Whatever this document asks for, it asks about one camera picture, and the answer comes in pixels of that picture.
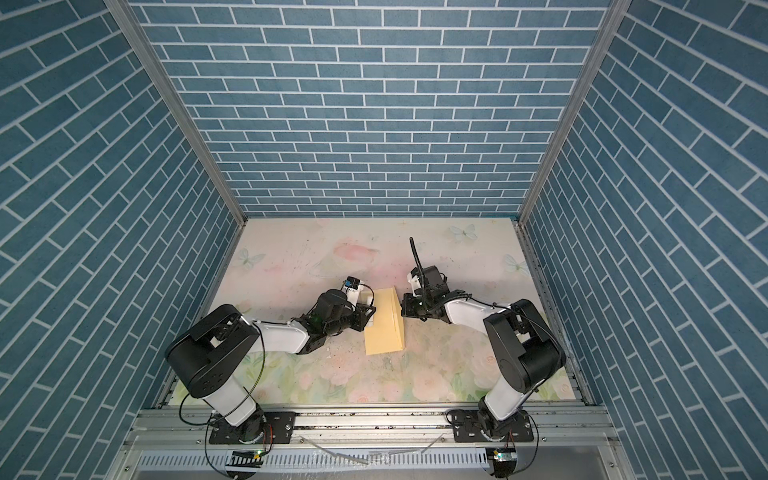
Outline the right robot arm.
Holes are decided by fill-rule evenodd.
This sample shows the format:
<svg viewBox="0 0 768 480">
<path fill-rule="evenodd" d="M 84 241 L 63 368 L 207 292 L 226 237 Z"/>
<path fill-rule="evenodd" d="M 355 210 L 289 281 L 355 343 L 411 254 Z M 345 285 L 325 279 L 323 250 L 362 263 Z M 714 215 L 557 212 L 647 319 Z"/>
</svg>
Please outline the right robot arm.
<svg viewBox="0 0 768 480">
<path fill-rule="evenodd" d="M 483 333 L 500 371 L 494 387 L 478 404 L 478 422 L 489 438 L 508 433 L 532 393 L 566 363 L 565 352 L 536 306 L 527 299 L 502 306 L 451 290 L 447 277 L 431 267 L 407 276 L 411 291 L 402 314 L 422 321 L 441 320 Z"/>
</svg>

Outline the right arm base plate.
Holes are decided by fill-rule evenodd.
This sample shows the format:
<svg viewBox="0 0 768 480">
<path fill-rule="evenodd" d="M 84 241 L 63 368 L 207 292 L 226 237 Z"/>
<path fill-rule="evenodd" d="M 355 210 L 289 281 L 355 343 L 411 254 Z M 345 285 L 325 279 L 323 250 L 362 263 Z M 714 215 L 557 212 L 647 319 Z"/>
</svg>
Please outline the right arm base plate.
<svg viewBox="0 0 768 480">
<path fill-rule="evenodd" d="M 532 421 L 524 410 L 505 420 L 479 410 L 451 409 L 445 412 L 457 443 L 531 442 L 535 439 Z"/>
</svg>

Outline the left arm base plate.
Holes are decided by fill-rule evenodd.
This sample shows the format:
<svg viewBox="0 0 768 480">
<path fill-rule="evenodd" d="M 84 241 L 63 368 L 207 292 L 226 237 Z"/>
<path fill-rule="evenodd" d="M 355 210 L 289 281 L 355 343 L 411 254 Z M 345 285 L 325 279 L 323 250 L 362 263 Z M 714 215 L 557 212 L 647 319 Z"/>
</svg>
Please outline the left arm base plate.
<svg viewBox="0 0 768 480">
<path fill-rule="evenodd" d="M 289 444 L 297 414 L 293 411 L 258 410 L 241 425 L 232 426 L 225 420 L 217 421 L 208 434 L 213 445 L 272 445 Z"/>
</svg>

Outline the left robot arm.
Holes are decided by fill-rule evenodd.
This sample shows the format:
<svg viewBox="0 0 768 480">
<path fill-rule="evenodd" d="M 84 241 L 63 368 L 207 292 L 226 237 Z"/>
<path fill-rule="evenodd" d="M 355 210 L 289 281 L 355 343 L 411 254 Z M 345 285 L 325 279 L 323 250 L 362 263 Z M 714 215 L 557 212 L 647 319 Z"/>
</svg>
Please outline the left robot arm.
<svg viewBox="0 0 768 480">
<path fill-rule="evenodd" d="M 366 284 L 329 289 L 309 311 L 287 323 L 248 320 L 223 304 L 180 334 L 165 359 L 191 398 L 213 409 L 204 423 L 239 444 L 269 443 L 271 428 L 255 398 L 235 372 L 252 352 L 308 355 L 348 329 L 361 332 L 376 312 L 375 294 Z"/>
</svg>

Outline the yellow envelope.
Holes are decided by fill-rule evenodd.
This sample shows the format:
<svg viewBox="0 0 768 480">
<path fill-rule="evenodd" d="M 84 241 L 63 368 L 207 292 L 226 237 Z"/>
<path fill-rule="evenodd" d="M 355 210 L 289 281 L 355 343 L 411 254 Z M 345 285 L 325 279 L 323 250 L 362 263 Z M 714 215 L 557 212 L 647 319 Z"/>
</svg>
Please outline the yellow envelope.
<svg viewBox="0 0 768 480">
<path fill-rule="evenodd" d="M 402 307 L 394 287 L 374 291 L 375 312 L 364 329 L 368 356 L 400 352 L 405 349 Z"/>
</svg>

